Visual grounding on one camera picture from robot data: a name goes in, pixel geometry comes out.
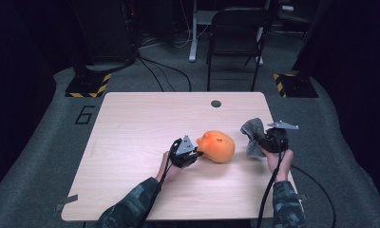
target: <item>chair leg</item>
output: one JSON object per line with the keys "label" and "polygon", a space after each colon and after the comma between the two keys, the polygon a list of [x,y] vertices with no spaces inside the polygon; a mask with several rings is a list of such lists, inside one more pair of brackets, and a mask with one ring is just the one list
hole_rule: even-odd
{"label": "chair leg", "polygon": [[256,85],[256,79],[257,79],[257,73],[258,73],[258,67],[259,67],[260,59],[261,59],[261,55],[258,56],[257,62],[256,62],[255,76],[253,78],[252,87],[250,88],[250,91],[252,91],[252,92],[255,91],[255,85]]}
{"label": "chair leg", "polygon": [[249,63],[250,59],[252,58],[252,56],[250,56],[247,60],[246,60],[246,63],[244,63],[245,66],[247,66],[247,64]]}
{"label": "chair leg", "polygon": [[207,82],[207,91],[210,91],[210,82],[211,82],[211,59],[212,56],[209,55],[207,57],[207,63],[208,63],[208,82]]}

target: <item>gray carpet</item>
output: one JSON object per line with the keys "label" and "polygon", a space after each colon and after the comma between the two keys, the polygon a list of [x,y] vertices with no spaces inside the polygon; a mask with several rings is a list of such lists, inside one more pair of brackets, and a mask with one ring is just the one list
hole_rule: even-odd
{"label": "gray carpet", "polygon": [[[336,212],[336,227],[380,227],[380,198],[371,178],[355,162],[338,125],[337,114],[326,91],[312,79],[319,98],[281,98],[274,73],[292,73],[302,40],[298,35],[270,33],[264,49],[264,65],[260,68],[256,91],[265,94],[275,121],[298,124],[289,131],[290,147],[295,153],[294,165],[313,176],[328,192]],[[208,43],[200,39],[197,61],[189,63],[190,43],[184,47],[167,44],[142,47],[140,54],[186,73],[193,91],[206,90]],[[253,65],[235,66],[237,60],[214,61],[212,91],[249,91]],[[187,80],[178,72],[163,68],[156,73],[164,91],[188,91]],[[65,90],[74,76],[72,69],[54,78],[57,90],[43,120],[25,150],[0,184],[0,227],[83,227],[80,222],[65,222],[55,204],[68,194],[91,129],[104,96],[68,98]],[[162,91],[150,71],[140,61],[112,73],[105,92]],[[81,109],[93,115],[89,124],[74,124]],[[320,187],[306,175],[293,169],[309,227],[331,227],[333,212]],[[246,227],[249,221],[165,222],[159,227]],[[263,227],[271,227],[266,219]]]}

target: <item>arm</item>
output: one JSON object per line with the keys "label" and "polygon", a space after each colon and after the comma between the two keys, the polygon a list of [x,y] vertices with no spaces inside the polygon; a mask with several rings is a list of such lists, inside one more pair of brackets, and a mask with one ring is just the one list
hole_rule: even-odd
{"label": "arm", "polygon": [[[278,163],[278,154],[273,154],[261,148],[267,157],[271,172]],[[295,190],[288,181],[288,174],[294,159],[294,152],[287,150],[284,154],[273,186],[274,227],[306,227],[305,215],[296,196]]]}
{"label": "arm", "polygon": [[[167,162],[169,162],[168,152],[165,152],[155,179],[148,178],[134,187],[122,200],[105,210],[92,228],[137,227],[145,212],[152,206],[152,199],[155,194],[160,191],[158,186]],[[166,174],[165,180],[174,179],[180,171],[180,168],[172,165]]]}

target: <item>camouflage sleeve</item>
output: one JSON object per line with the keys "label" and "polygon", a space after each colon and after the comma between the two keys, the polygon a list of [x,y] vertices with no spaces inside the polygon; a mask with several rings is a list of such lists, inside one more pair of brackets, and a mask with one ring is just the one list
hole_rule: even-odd
{"label": "camouflage sleeve", "polygon": [[306,227],[305,215],[289,181],[273,186],[274,228]]}
{"label": "camouflage sleeve", "polygon": [[157,191],[158,181],[149,178],[133,188],[122,200],[105,210],[92,228],[137,227]]}

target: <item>hazard tape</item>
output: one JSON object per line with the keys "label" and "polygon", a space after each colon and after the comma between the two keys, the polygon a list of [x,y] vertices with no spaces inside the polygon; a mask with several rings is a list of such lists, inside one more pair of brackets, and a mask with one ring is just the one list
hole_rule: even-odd
{"label": "hazard tape", "polygon": [[279,95],[281,97],[287,97],[287,94],[285,93],[284,86],[281,83],[281,79],[279,76],[295,76],[294,74],[274,74],[274,80],[276,83],[276,88],[278,89]]}
{"label": "hazard tape", "polygon": [[107,74],[104,76],[104,80],[102,81],[101,86],[98,89],[98,92],[96,93],[66,93],[66,97],[76,97],[76,98],[82,98],[82,97],[101,97],[102,94],[104,94],[104,91],[106,90],[107,83],[110,79],[110,74]]}

